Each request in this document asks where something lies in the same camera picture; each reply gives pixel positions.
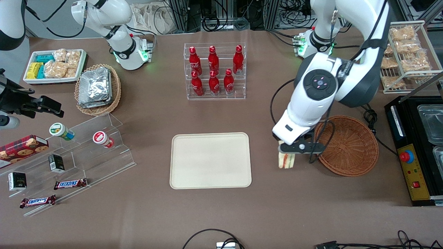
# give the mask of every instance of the white tray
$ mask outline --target white tray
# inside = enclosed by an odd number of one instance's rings
[[[176,135],[172,139],[173,189],[248,187],[252,182],[246,133]]]
[[[55,50],[48,50],[48,51],[35,51],[32,52],[31,54],[31,58],[29,58],[28,61],[28,65],[26,66],[26,71],[25,74],[23,75],[23,81],[28,83],[29,85],[51,85],[51,84],[64,84],[64,83],[75,83],[77,81],[77,79],[80,77],[80,75],[82,74],[83,71],[83,66],[85,64],[85,60],[86,60],[86,51],[84,51],[83,49],[69,49],[69,50],[76,50],[76,51],[80,51],[80,61],[78,62],[78,66],[77,66],[77,72],[75,73],[75,77],[70,77],[70,78],[61,78],[61,79],[27,79],[26,78],[26,74],[29,71],[29,66],[31,66],[32,62],[35,62],[35,58],[37,57],[37,55],[42,55],[42,54],[52,54],[52,52],[54,52]]]

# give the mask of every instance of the coca-cola bottle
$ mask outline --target coca-cola bottle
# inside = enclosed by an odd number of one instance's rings
[[[200,58],[195,52],[195,47],[189,48],[189,63],[191,64],[191,69],[198,73],[198,76],[202,75],[202,65],[200,63]]]
[[[215,75],[218,75],[218,67],[220,64],[218,63],[218,56],[215,53],[214,46],[209,47],[208,62],[209,62],[209,70],[214,71]]]
[[[220,94],[220,87],[219,87],[219,82],[217,79],[217,74],[215,73],[214,70],[211,70],[209,72],[209,89],[211,90],[211,95],[213,97],[216,97]]]
[[[233,67],[232,70],[234,71],[235,75],[240,75],[243,73],[243,60],[245,58],[243,57],[243,53],[242,53],[242,47],[241,45],[237,45],[237,47],[235,47],[235,54],[234,54],[234,59],[233,59]]]
[[[234,77],[232,76],[232,70],[229,68],[226,69],[223,85],[225,86],[226,95],[232,95],[234,93]]]
[[[191,80],[192,89],[194,89],[194,92],[197,96],[203,96],[204,91],[203,91],[202,80],[198,77],[196,71],[192,71],[191,76],[192,76]]]

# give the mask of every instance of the emergency stop button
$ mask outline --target emergency stop button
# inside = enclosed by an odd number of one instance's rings
[[[410,150],[405,150],[399,155],[400,160],[405,163],[412,163],[414,161],[414,154]]]

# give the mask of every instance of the table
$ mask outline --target table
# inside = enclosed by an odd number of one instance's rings
[[[298,34],[301,30],[288,33]],[[246,100],[188,101],[183,78],[184,43],[247,42]],[[340,46],[360,44],[353,28],[339,34]],[[22,217],[19,203],[0,188],[0,247],[11,248],[181,248],[195,232],[219,228],[236,235],[246,248],[312,248],[341,243],[397,243],[397,230],[430,245],[442,239],[443,210],[411,207],[398,158],[380,146],[380,157],[368,174],[338,176],[321,163],[297,155],[293,169],[278,168],[277,142],[271,136],[269,101],[274,91],[294,78],[301,60],[292,48],[265,31],[199,32],[158,37],[152,63],[125,71],[108,53],[104,39],[31,38],[31,52],[61,47],[82,48],[88,66],[113,66],[122,82],[122,98],[113,114],[137,165],[34,217]],[[357,48],[337,49],[350,58]],[[62,103],[65,117],[37,114],[21,118],[18,129],[1,131],[0,144],[28,134],[48,137],[57,121],[74,126],[90,119],[75,107],[74,85],[33,86]],[[274,102],[280,117],[292,88]],[[372,100],[379,138],[394,148],[383,106],[396,95]],[[331,114],[362,119],[362,109],[334,104]],[[169,186],[171,140],[177,134],[245,132],[249,135],[252,184],[247,188],[174,190]],[[227,237],[207,232],[189,248],[215,248]]]

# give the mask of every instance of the acrylic bottle rack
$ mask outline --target acrylic bottle rack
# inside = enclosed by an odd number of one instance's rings
[[[10,200],[14,201],[19,208],[23,198],[55,195],[57,199],[54,207],[56,207],[68,198],[135,166],[136,163],[134,163],[131,151],[123,144],[117,129],[121,125],[122,123],[109,113],[92,118],[70,128],[75,132],[75,137],[72,140],[65,141],[60,137],[52,136],[47,139],[48,150],[2,169],[0,182],[7,182],[10,172],[26,174],[27,188],[23,191],[10,191]],[[92,135],[100,130],[114,140],[114,145],[111,148],[105,148],[92,141]],[[51,154],[63,158],[64,173],[50,171],[48,156]],[[88,185],[86,187],[54,190],[56,181],[82,178],[87,178]],[[69,205],[79,205],[80,207],[82,204],[71,202]],[[52,206],[42,205],[24,208],[23,215],[32,216],[50,207]]]
[[[223,78],[225,77],[226,69],[233,67],[233,57],[235,54],[235,47],[241,45],[243,47],[243,72],[241,75],[234,75],[234,94],[226,95],[223,86]],[[216,97],[212,96],[209,89],[209,47],[214,46],[219,58],[220,68],[217,76],[220,81],[220,94]],[[189,48],[195,47],[197,55],[200,57],[203,73],[200,79],[203,83],[203,96],[197,96],[192,89],[191,84],[191,65],[189,63]],[[185,81],[186,81],[186,95],[188,100],[221,100],[221,99],[245,99],[246,98],[246,43],[185,43],[184,51],[184,66],[185,66]]]

